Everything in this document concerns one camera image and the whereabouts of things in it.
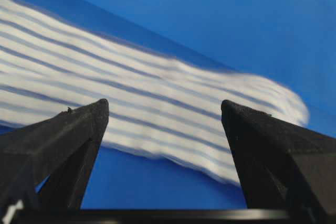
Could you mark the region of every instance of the black plastic part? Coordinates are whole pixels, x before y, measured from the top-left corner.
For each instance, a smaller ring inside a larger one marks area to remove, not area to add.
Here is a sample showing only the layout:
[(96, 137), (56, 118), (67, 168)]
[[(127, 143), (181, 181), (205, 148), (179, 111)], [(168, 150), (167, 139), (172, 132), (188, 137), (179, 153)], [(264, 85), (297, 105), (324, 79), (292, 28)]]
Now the black plastic part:
[(248, 208), (336, 223), (336, 139), (228, 100), (222, 124)]
[(108, 118), (102, 99), (1, 135), (2, 215), (19, 199), (28, 209), (79, 209)]
[(102, 99), (0, 136), (2, 214), (22, 199), (13, 224), (336, 223), (336, 140), (231, 101), (222, 123), (250, 209), (79, 210), (108, 116)]
[(13, 224), (290, 223), (284, 210), (81, 210), (20, 211)]

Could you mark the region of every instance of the blue background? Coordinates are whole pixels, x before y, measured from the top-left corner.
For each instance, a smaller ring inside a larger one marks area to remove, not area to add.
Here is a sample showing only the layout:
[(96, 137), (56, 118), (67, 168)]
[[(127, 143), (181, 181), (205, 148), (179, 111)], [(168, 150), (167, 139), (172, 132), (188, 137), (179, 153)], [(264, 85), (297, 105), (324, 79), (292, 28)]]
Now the blue background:
[[(230, 66), (276, 80), (303, 98), (308, 128), (336, 136), (336, 0), (24, 1), (199, 67)], [(237, 187), (106, 148), (83, 201), (88, 208), (244, 206)]]

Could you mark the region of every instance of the striped fabric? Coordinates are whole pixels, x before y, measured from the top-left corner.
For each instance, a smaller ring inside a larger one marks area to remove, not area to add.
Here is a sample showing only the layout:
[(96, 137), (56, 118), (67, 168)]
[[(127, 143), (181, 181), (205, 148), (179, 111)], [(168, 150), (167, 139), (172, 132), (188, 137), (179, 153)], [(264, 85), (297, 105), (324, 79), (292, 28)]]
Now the striped fabric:
[(236, 185), (221, 101), (308, 121), (301, 99), (266, 78), (196, 68), (0, 0), (0, 124), (21, 127), (99, 98), (110, 103), (103, 146), (169, 158)]

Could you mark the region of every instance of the white striped cloth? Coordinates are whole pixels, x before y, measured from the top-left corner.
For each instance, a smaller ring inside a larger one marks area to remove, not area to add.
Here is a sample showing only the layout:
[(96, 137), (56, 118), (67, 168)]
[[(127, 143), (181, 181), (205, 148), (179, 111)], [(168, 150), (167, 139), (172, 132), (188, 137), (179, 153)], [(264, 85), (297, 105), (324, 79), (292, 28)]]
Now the white striped cloth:
[(100, 98), (110, 104), (103, 146), (169, 158), (236, 185), (221, 101), (297, 125), (308, 120), (301, 99), (266, 78), (195, 68), (0, 0), (0, 124), (29, 125)]

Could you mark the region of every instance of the blue stripe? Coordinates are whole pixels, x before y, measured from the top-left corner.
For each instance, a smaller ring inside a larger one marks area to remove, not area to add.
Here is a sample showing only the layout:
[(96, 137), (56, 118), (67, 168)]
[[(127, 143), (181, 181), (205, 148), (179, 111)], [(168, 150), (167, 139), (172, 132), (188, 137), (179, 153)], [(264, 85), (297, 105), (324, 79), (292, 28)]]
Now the blue stripe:
[(8, 33), (5, 33), (5, 32), (2, 32), (0, 31), (0, 36), (1, 37), (4, 37), (4, 38), (7, 38), (7, 39), (10, 39), (12, 41), (15, 41), (17, 43), (20, 43), (22, 45), (25, 45), (26, 47), (30, 47), (32, 49), (35, 49), (35, 50), (39, 50), (41, 52), (44, 52), (46, 54), (49, 54), (49, 55), (52, 55), (52, 56), (55, 56), (55, 57), (58, 57), (60, 59), (63, 59), (63, 60), (66, 60), (66, 61), (69, 61), (71, 63), (75, 63), (77, 64), (78, 66), (82, 66), (82, 67), (85, 67), (87, 69), (90, 69), (94, 72), (97, 72), (97, 73), (105, 73), (105, 74), (109, 74), (111, 76), (117, 76), (116, 74), (112, 73), (112, 72), (109, 72), (109, 71), (105, 71), (103, 69), (100, 69), (100, 68), (97, 68), (95, 66), (92, 66), (90, 64), (87, 64), (87, 63), (84, 63), (84, 62), (81, 62), (79, 60), (75, 60), (75, 59), (72, 59), (68, 56), (65, 56), (65, 55), (62, 55), (62, 54), (59, 54), (58, 52), (53, 52), (53, 51), (50, 51), (46, 48), (43, 48), (43, 47), (39, 47), (39, 46), (36, 46), (35, 44), (32, 44), (32, 43), (29, 43), (28, 41), (26, 40), (23, 40), (23, 39), (20, 39), (14, 35), (11, 35), (11, 34), (8, 34)]
[[(155, 63), (153, 63), (153, 62), (150, 62), (150, 61), (141, 60), (141, 59), (136, 58), (136, 57), (133, 57), (133, 56), (131, 56), (131, 55), (126, 55), (126, 54), (123, 54), (123, 53), (121, 53), (121, 52), (117, 52), (117, 51), (112, 50), (112, 49), (110, 49), (110, 48), (108, 48), (108, 47), (105, 47), (105, 46), (102, 45), (101, 43), (96, 42), (96, 41), (94, 41), (94, 40), (92, 40), (92, 39), (89, 39), (89, 38), (87, 38), (87, 37), (85, 37), (85, 36), (77, 35), (77, 34), (74, 34), (74, 33), (70, 33), (70, 32), (67, 32), (67, 31), (58, 29), (57, 27), (53, 27), (53, 26), (51, 26), (51, 25), (49, 25), (49, 24), (47, 24), (47, 23), (45, 23), (45, 22), (42, 22), (42, 21), (40, 21), (40, 20), (38, 20), (38, 19), (36, 19), (36, 18), (34, 18), (34, 17), (31, 17), (31, 16), (29, 16), (29, 15), (26, 15), (25, 13), (18, 12), (18, 11), (12, 11), (12, 10), (9, 10), (9, 9), (3, 7), (3, 6), (0, 6), (0, 9), (6, 11), (6, 12), (8, 12), (8, 13), (15, 14), (15, 15), (17, 15), (17, 16), (19, 16), (19, 17), (21, 17), (21, 18), (24, 18), (24, 19), (26, 19), (26, 20), (29, 20), (29, 21), (31, 21), (31, 22), (33, 22), (33, 23), (39, 24), (39, 25), (41, 25), (41, 26), (43, 26), (43, 27), (45, 27), (45, 28), (47, 28), (47, 29), (50, 29), (50, 30), (52, 30), (52, 31), (54, 31), (54, 32), (57, 32), (57, 33), (60, 33), (60, 34), (64, 34), (64, 35), (66, 35), (66, 36), (71, 36), (71, 37), (74, 37), (74, 38), (77, 38), (77, 39), (86, 41), (86, 42), (88, 42), (88, 43), (91, 43), (91, 44), (93, 44), (93, 45), (95, 45), (95, 46), (97, 46), (97, 47), (103, 49), (103, 50), (106, 50), (106, 51), (108, 51), (108, 52), (111, 52), (111, 53), (116, 54), (116, 55), (119, 55), (119, 56), (123, 56), (123, 57), (129, 58), (129, 59), (132, 59), (132, 60), (137, 61), (137, 62), (140, 62), (140, 63), (142, 63), (142, 64), (144, 64), (144, 65), (146, 65), (146, 66), (150, 66), (150, 67), (158, 68), (158, 69), (162, 69), (162, 70), (168, 70), (168, 71), (176, 70), (175, 68), (162, 66), (162, 65), (159, 65), (159, 64), (155, 64)], [(141, 49), (139, 49), (139, 48), (135, 48), (135, 49), (136, 49), (136, 50), (140, 50), (140, 51), (144, 51), (145, 53), (150, 53), (150, 54), (152, 54), (152, 52), (146, 52), (145, 50), (141, 50)], [(159, 53), (159, 52), (155, 54), (156, 57), (159, 57), (160, 55), (161, 55), (161, 53)], [(167, 59), (167, 60), (172, 59), (172, 58), (167, 58), (166, 56), (165, 56), (165, 57), (161, 57), (161, 58), (164, 58), (164, 59)], [(219, 81), (214, 80), (214, 79), (211, 79), (211, 78), (198, 76), (198, 75), (196, 75), (196, 74), (190, 73), (190, 72), (185, 71), (185, 70), (182, 70), (182, 69), (178, 69), (178, 71), (181, 72), (181, 73), (187, 73), (187, 74), (189, 74), (189, 75), (191, 75), (191, 76), (194, 76), (194, 77), (196, 77), (196, 78), (199, 78), (199, 79), (201, 79), (201, 80), (207, 80), (207, 81), (212, 81), (212, 82), (219, 82)]]
[(0, 125), (5, 126), (5, 127), (10, 127), (10, 128), (22, 128), (25, 127), (26, 125), (20, 124), (20, 123), (13, 123), (9, 121), (4, 121), (0, 119)]
[(226, 89), (226, 88), (222, 88), (222, 87), (218, 87), (218, 86), (215, 86), (215, 85), (211, 85), (211, 84), (207, 84), (207, 83), (202, 83), (202, 82), (198, 82), (198, 81), (192, 81), (192, 82), (200, 84), (202, 86), (209, 87), (209, 88), (225, 91), (227, 93), (236, 95), (236, 96), (241, 97), (241, 98), (245, 98), (248, 101), (251, 101), (251, 102), (254, 102), (254, 103), (266, 106), (266, 107), (269, 107), (271, 109), (274, 109), (274, 110), (276, 110), (276, 111), (284, 114), (284, 111), (281, 108), (279, 108), (279, 107), (277, 107), (277, 106), (275, 106), (275, 105), (273, 105), (273, 104), (271, 104), (269, 102), (266, 102), (264, 100), (251, 97), (250, 95), (247, 95), (247, 94), (243, 94), (243, 93), (241, 93), (239, 91), (235, 91), (235, 90), (231, 90), (231, 89)]
[(168, 146), (168, 147), (170, 147), (172, 149), (183, 150), (183, 151), (186, 151), (186, 152), (197, 154), (197, 155), (202, 156), (205, 159), (207, 159), (207, 160), (209, 160), (209, 161), (211, 161), (211, 162), (213, 162), (213, 163), (215, 163), (217, 165), (225, 166), (226, 168), (230, 168), (230, 169), (234, 169), (235, 168), (234, 165), (230, 165), (227, 162), (223, 162), (223, 161), (217, 160), (214, 157), (212, 157), (210, 155), (207, 155), (206, 153), (203, 153), (201, 151), (195, 150), (195, 149), (190, 149), (190, 148), (183, 147), (183, 146), (180, 146), (180, 145), (177, 145), (177, 144), (172, 144), (172, 143), (160, 141), (160, 140), (154, 139), (154, 138), (149, 137), (149, 136), (144, 136), (144, 135), (140, 135), (140, 134), (134, 134), (134, 133), (131, 133), (131, 132), (126, 132), (126, 131), (122, 131), (122, 130), (118, 130), (118, 129), (107, 128), (106, 131), (110, 132), (112, 134), (119, 134), (119, 135), (127, 136), (127, 137), (130, 137), (130, 138), (134, 139), (134, 140), (141, 139), (141, 140), (145, 140), (145, 141), (150, 141), (152, 143), (160, 144), (161, 146), (165, 145), (165, 146)]
[(0, 108), (6, 109), (6, 110), (12, 110), (20, 113), (31, 113), (31, 114), (39, 114), (39, 115), (45, 115), (48, 117), (53, 116), (55, 113), (51, 111), (46, 110), (39, 110), (39, 109), (31, 109), (24, 106), (19, 105), (13, 105), (7, 102), (1, 102), (0, 101)]
[(3, 64), (3, 65), (6, 65), (6, 66), (10, 66), (10, 67), (14, 67), (14, 68), (22, 69), (22, 70), (25, 70), (25, 71), (28, 71), (28, 72), (33, 72), (33, 73), (37, 73), (37, 74), (40, 74), (40, 75), (42, 75), (42, 76), (45, 76), (45, 74), (42, 74), (42, 73), (39, 73), (39, 72), (30, 70), (30, 69), (21, 67), (21, 66), (19, 66), (19, 65), (17, 65), (17, 64), (13, 64), (13, 63), (8, 62), (8, 61), (3, 60), (3, 59), (0, 59), (0, 63)]
[(116, 118), (116, 119), (119, 119), (119, 120), (123, 120), (123, 121), (126, 121), (126, 122), (130, 122), (130, 123), (138, 124), (138, 125), (143, 125), (143, 126), (150, 127), (150, 128), (153, 128), (153, 129), (156, 129), (156, 130), (159, 130), (159, 131), (167, 132), (167, 133), (175, 135), (175, 136), (187, 138), (189, 140), (205, 144), (207, 146), (216, 148), (216, 149), (218, 149), (220, 151), (223, 151), (223, 152), (226, 152), (226, 153), (231, 153), (231, 151), (229, 149), (227, 149), (225, 147), (222, 147), (220, 145), (214, 144), (212, 142), (209, 142), (207, 140), (204, 140), (200, 137), (191, 136), (189, 134), (185, 134), (185, 133), (180, 132), (180, 131), (172, 130), (170, 128), (160, 126), (160, 125), (157, 125), (155, 123), (150, 123), (150, 122), (147, 122), (145, 120), (132, 118), (132, 117), (126, 116), (126, 115), (119, 115), (119, 114), (116, 114), (116, 113), (113, 113), (113, 112), (110, 112), (110, 117)]
[(135, 93), (135, 94), (138, 94), (138, 95), (141, 95), (141, 96), (144, 96), (144, 97), (151, 97), (153, 99), (164, 101), (164, 102), (173, 104), (175, 106), (179, 106), (180, 108), (184, 108), (184, 109), (191, 110), (193, 112), (208, 116), (208, 117), (213, 118), (215, 120), (220, 120), (221, 119), (220, 115), (217, 115), (217, 114), (212, 113), (210, 111), (206, 111), (204, 109), (200, 109), (200, 108), (191, 106), (187, 103), (181, 102), (181, 101), (173, 99), (173, 98), (166, 97), (164, 95), (155, 94), (155, 93), (152, 93), (152, 92), (149, 92), (149, 91), (137, 89), (137, 88), (127, 86), (127, 85), (123, 85), (123, 84), (117, 83), (115, 81), (103, 80), (103, 79), (98, 79), (98, 78), (90, 78), (90, 77), (82, 77), (82, 78), (88, 79), (88, 80), (91, 80), (91, 81), (95, 81), (95, 82), (99, 82), (99, 83), (104, 83), (104, 84), (109, 85), (111, 87), (114, 87), (114, 88), (117, 88), (117, 89), (120, 89), (120, 90), (124, 90), (124, 91), (130, 92), (130, 93)]
[[(66, 84), (66, 83), (62, 83), (62, 82), (38, 80), (38, 79), (34, 79), (34, 78), (28, 78), (28, 79), (31, 80), (31, 81), (39, 82), (39, 83), (49, 84), (53, 87), (59, 87), (59, 88), (69, 90), (69, 91), (72, 91), (72, 92), (75, 92), (75, 93), (78, 93), (78, 94), (87, 95), (87, 96), (95, 98), (95, 99), (100, 99), (102, 97), (101, 93), (89, 91), (89, 90), (86, 90), (86, 89), (83, 89), (83, 88), (80, 88), (80, 87), (76, 87), (76, 86), (72, 86), (72, 85), (69, 85), (69, 84)], [(148, 112), (151, 112), (151, 113), (154, 113), (154, 114), (157, 114), (157, 115), (165, 116), (167, 118), (174, 119), (174, 120), (179, 121), (181, 123), (185, 123), (185, 124), (191, 125), (193, 127), (206, 130), (206, 131), (208, 131), (210, 133), (213, 133), (215, 135), (218, 135), (218, 136), (223, 136), (225, 134), (224, 131), (218, 131), (215, 128), (206, 126), (204, 124), (200, 124), (200, 123), (190, 121), (186, 118), (182, 118), (182, 117), (174, 115), (174, 114), (163, 112), (159, 109), (151, 108), (151, 107), (148, 107), (148, 106), (143, 106), (143, 105), (140, 105), (140, 104), (125, 102), (123, 100), (119, 100), (119, 99), (110, 97), (108, 95), (104, 95), (104, 97), (106, 99), (108, 99), (110, 103), (115, 103), (115, 104), (118, 104), (118, 105), (121, 105), (121, 106), (127, 106), (127, 107), (130, 107), (130, 108), (144, 110), (144, 111), (148, 111)]]
[(36, 38), (45, 40), (45, 41), (50, 42), (50, 43), (54, 43), (55, 45), (59, 45), (59, 46), (62, 46), (62, 47), (74, 50), (76, 52), (79, 52), (81, 54), (85, 54), (85, 55), (90, 56), (90, 57), (92, 57), (94, 59), (100, 60), (100, 61), (102, 61), (104, 63), (107, 63), (107, 64), (110, 64), (110, 65), (113, 65), (113, 66), (116, 66), (116, 67), (119, 67), (119, 68), (122, 68), (122, 69), (125, 69), (125, 70), (128, 70), (128, 71), (131, 71), (131, 72), (134, 72), (134, 73), (138, 73), (138, 74), (143, 75), (143, 76), (153, 77), (153, 78), (159, 78), (156, 75), (153, 75), (153, 74), (150, 74), (150, 73), (146, 73), (146, 72), (138, 70), (138, 69), (134, 69), (132, 67), (126, 66), (124, 64), (118, 63), (118, 62), (110, 60), (110, 59), (105, 59), (105, 58), (103, 58), (103, 57), (101, 57), (99, 55), (93, 54), (93, 53), (88, 52), (88, 51), (86, 51), (86, 50), (84, 50), (82, 48), (76, 47), (74, 45), (71, 45), (71, 44), (68, 44), (68, 43), (64, 43), (64, 42), (61, 42), (61, 41), (58, 41), (58, 40), (51, 39), (51, 38), (48, 38), (46, 36), (40, 35), (40, 34), (34, 32), (34, 31), (29, 30), (29, 29), (27, 29), (27, 28), (25, 28), (23, 26), (20, 26), (20, 25), (18, 25), (16, 23), (9, 22), (9, 21), (2, 20), (2, 19), (0, 19), (0, 23), (9, 25), (11, 27), (14, 27), (14, 28), (16, 28), (16, 29), (18, 29), (20, 31), (23, 31), (23, 32), (25, 32), (27, 34), (30, 34), (30, 35), (32, 35), (32, 36), (34, 36)]
[(78, 104), (78, 103), (68, 102), (66, 100), (58, 99), (58, 98), (52, 98), (44, 94), (32, 92), (32, 91), (25, 90), (25, 89), (14, 88), (14, 87), (7, 86), (7, 85), (0, 85), (0, 90), (4, 90), (4, 91), (14, 93), (14, 94), (24, 95), (26, 97), (31, 97), (31, 98), (35, 98), (35, 99), (39, 99), (43, 101), (57, 102), (60, 104), (64, 104), (66, 106), (73, 106), (73, 107), (82, 106), (81, 104)]
[(45, 66), (47, 68), (54, 69), (54, 70), (62, 72), (62, 73), (72, 73), (71, 71), (68, 71), (68, 70), (66, 70), (64, 68), (57, 67), (55, 65), (52, 65), (52, 64), (46, 63), (46, 62), (44, 62), (42, 60), (38, 60), (38, 59), (35, 59), (33, 57), (21, 54), (20, 52), (11, 50), (11, 49), (3, 47), (3, 46), (0, 46), (0, 50), (3, 51), (3, 52), (6, 52), (8, 54), (11, 54), (13, 56), (16, 56), (16, 57), (19, 57), (19, 58), (22, 58), (22, 59), (26, 59), (26, 60), (29, 60), (29, 61), (32, 61), (32, 62), (35, 62), (37, 64), (40, 64), (40, 65)]
[[(11, 93), (21, 94), (21, 95), (25, 95), (27, 97), (41, 99), (41, 100), (44, 100), (44, 101), (52, 101), (52, 102), (57, 102), (57, 103), (60, 103), (60, 104), (66, 104), (67, 106), (74, 106), (74, 107), (80, 107), (81, 106), (81, 104), (78, 104), (78, 103), (73, 103), (73, 102), (69, 102), (69, 101), (66, 101), (66, 100), (62, 100), (62, 99), (52, 98), (52, 97), (49, 97), (49, 96), (46, 96), (46, 95), (43, 95), (43, 94), (39, 94), (39, 93), (36, 93), (36, 92), (31, 92), (31, 91), (24, 90), (24, 89), (13, 88), (13, 87), (10, 87), (10, 86), (0, 86), (0, 90), (5, 90), (5, 91), (11, 92)], [(34, 111), (32, 113), (45, 115), (43, 113), (40, 113), (39, 111)], [(193, 140), (193, 141), (197, 141), (197, 142), (206, 144), (208, 146), (211, 146), (213, 148), (219, 149), (221, 151), (230, 153), (230, 150), (227, 149), (227, 148), (224, 148), (224, 147), (219, 146), (217, 144), (211, 143), (211, 142), (209, 142), (207, 140), (204, 140), (202, 138), (191, 136), (191, 135), (179, 132), (179, 131), (175, 131), (175, 130), (172, 130), (172, 129), (167, 128), (167, 127), (159, 126), (159, 125), (154, 124), (154, 123), (149, 123), (149, 122), (146, 122), (144, 120), (131, 118), (131, 117), (125, 116), (125, 115), (118, 115), (118, 114), (113, 113), (113, 112), (110, 112), (110, 116), (113, 117), (113, 118), (128, 121), (128, 122), (135, 123), (135, 124), (138, 124), (138, 125), (151, 127), (151, 128), (154, 128), (154, 129), (157, 129), (157, 130), (160, 130), (160, 131), (163, 131), (163, 132), (167, 132), (167, 133), (170, 133), (170, 134), (173, 134), (173, 135), (176, 135), (176, 136), (184, 137), (184, 138), (187, 138), (187, 139), (190, 139), (190, 140)]]

